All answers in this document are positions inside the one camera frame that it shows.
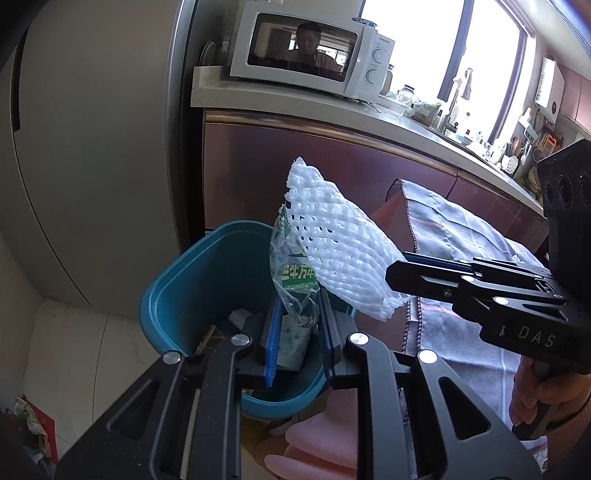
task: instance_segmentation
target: blue gripper pad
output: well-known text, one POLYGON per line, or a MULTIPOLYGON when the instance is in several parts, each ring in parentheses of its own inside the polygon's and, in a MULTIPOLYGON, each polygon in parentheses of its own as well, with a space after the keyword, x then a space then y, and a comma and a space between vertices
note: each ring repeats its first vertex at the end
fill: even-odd
POLYGON ((285 307, 279 295, 273 295, 267 323, 263 330, 261 343, 265 349, 265 384, 271 388, 277 371, 277 355, 279 353, 279 337, 281 334, 281 321, 285 313, 285 307))

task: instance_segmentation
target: floor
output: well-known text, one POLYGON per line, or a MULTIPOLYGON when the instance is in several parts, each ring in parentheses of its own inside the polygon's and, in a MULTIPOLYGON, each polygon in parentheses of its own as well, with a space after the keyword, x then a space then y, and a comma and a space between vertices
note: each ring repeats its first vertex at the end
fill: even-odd
MULTIPOLYGON (((24 391, 56 422, 63 456, 156 359, 139 322, 43 300, 35 315, 24 391)), ((248 455, 243 480, 272 480, 248 455)))

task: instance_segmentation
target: white countertop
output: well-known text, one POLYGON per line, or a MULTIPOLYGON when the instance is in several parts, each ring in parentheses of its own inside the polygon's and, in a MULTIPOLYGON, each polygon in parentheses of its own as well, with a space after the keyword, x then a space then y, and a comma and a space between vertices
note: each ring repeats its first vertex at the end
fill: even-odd
POLYGON ((191 106, 290 115, 365 132, 467 171, 544 216, 540 204, 513 179, 384 107, 377 106, 378 112, 354 100, 267 82, 225 79, 199 86, 199 81, 196 75, 191 106))

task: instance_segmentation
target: window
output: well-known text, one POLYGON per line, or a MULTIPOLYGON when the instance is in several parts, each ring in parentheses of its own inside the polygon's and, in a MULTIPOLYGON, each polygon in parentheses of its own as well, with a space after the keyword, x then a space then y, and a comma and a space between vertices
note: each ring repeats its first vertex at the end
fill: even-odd
POLYGON ((365 0, 362 17, 396 43, 392 90, 404 85, 425 100, 447 102, 453 78, 471 68, 473 128, 493 142, 500 134, 517 88, 527 35, 496 0, 365 0))

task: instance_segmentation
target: kitchen cabinet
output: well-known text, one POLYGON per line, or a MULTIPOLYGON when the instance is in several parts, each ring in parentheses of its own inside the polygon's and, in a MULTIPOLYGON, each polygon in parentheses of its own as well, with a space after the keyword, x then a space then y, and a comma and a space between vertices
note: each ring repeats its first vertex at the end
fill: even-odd
POLYGON ((463 206, 505 237, 535 252, 548 235, 548 223, 526 205, 508 200, 480 185, 457 179, 447 199, 463 206))
POLYGON ((579 110, 583 78, 578 73, 562 65, 560 66, 560 73, 564 77, 564 93, 562 103, 560 104, 560 111, 575 120, 579 110))
POLYGON ((311 121, 209 111, 203 150, 206 227, 238 219, 272 225, 284 201, 291 163, 301 156, 368 215, 385 203, 390 187, 400 178, 458 203, 532 252, 547 236, 546 220, 527 205, 436 159, 416 158, 415 152, 403 147, 395 147, 394 154, 389 145, 311 121))
POLYGON ((575 120, 591 131, 591 82, 587 79, 583 79, 582 81, 581 100, 575 120))
POLYGON ((318 135, 250 125, 206 123, 203 197, 206 228, 238 219, 273 225, 291 163, 302 157, 371 215, 402 178, 446 196, 455 181, 420 163, 318 135))

